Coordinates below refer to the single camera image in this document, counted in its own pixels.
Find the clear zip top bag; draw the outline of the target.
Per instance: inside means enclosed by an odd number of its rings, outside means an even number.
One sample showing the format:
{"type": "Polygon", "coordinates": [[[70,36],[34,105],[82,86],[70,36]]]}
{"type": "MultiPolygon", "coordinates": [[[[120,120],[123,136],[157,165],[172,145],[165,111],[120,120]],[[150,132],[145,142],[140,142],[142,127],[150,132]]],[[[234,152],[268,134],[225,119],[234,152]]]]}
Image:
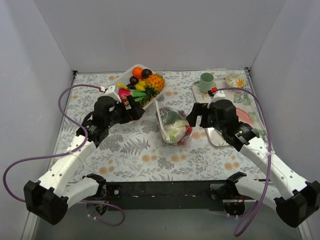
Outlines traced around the clear zip top bag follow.
{"type": "Polygon", "coordinates": [[[193,128],[187,121],[185,112],[165,106],[159,101],[155,101],[155,107],[155,116],[163,141],[174,146],[186,146],[193,128]]]}

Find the red apple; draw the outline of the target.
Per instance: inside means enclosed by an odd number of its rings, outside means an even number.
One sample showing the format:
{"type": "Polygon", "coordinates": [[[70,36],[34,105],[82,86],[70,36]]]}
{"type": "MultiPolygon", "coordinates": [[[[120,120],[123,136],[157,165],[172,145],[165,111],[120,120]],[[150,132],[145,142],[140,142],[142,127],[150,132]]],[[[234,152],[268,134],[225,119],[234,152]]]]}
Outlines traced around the red apple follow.
{"type": "Polygon", "coordinates": [[[193,128],[188,125],[187,128],[186,128],[186,132],[185,132],[184,136],[185,137],[189,136],[192,133],[192,131],[193,131],[193,128]]]}

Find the dark green avocado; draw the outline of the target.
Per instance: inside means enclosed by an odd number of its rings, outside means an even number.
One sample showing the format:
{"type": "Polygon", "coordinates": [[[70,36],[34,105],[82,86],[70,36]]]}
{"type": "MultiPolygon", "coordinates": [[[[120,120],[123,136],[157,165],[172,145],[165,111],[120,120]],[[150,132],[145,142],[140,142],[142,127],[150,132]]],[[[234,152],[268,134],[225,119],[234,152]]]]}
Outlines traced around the dark green avocado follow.
{"type": "Polygon", "coordinates": [[[163,122],[165,125],[172,125],[177,120],[180,119],[179,114],[176,113],[175,111],[167,111],[163,116],[164,116],[163,122]]]}

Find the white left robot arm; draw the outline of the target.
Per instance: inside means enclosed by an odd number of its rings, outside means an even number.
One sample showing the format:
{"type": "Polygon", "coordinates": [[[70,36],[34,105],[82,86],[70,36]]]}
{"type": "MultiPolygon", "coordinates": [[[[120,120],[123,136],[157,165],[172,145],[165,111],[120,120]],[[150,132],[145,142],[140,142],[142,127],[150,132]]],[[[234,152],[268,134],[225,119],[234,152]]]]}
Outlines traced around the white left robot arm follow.
{"type": "Polygon", "coordinates": [[[144,114],[132,96],[127,99],[130,108],[111,96],[101,96],[94,109],[76,131],[65,155],[36,182],[28,181],[24,188],[26,208],[51,225],[59,223],[74,204],[86,200],[104,199],[107,194],[106,180],[91,173],[79,182],[68,185],[77,168],[92,154],[108,136],[116,124],[139,120],[144,114]]]}

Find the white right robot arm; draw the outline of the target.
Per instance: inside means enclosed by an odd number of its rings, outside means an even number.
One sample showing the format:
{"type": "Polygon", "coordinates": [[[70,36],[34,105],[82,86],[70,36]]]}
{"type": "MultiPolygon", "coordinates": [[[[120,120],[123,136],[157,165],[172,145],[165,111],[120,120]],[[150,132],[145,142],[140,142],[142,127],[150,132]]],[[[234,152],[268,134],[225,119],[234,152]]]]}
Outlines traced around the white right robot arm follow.
{"type": "Polygon", "coordinates": [[[294,172],[275,153],[268,150],[264,140],[249,124],[239,121],[236,107],[230,100],[212,103],[196,102],[187,121],[194,127],[201,117],[202,128],[215,128],[223,139],[251,160],[265,175],[271,188],[263,203],[274,209],[288,226],[296,228],[320,208],[320,184],[310,182],[294,172]]]}

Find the dark purple grape bunch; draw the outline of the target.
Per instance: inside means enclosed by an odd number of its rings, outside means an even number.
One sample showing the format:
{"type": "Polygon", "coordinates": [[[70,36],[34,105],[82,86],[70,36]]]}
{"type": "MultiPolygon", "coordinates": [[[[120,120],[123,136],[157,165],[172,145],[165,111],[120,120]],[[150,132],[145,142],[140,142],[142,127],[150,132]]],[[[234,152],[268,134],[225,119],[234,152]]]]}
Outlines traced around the dark purple grape bunch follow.
{"type": "Polygon", "coordinates": [[[186,116],[187,116],[186,113],[185,113],[183,110],[177,110],[177,109],[175,109],[175,108],[170,108],[170,107],[162,107],[162,108],[159,109],[159,112],[160,112],[160,116],[161,116],[161,120],[162,120],[162,121],[164,121],[164,114],[165,114],[166,112],[169,112],[169,111],[174,111],[174,112],[176,112],[176,113],[179,115],[180,120],[185,119],[186,116]]]}

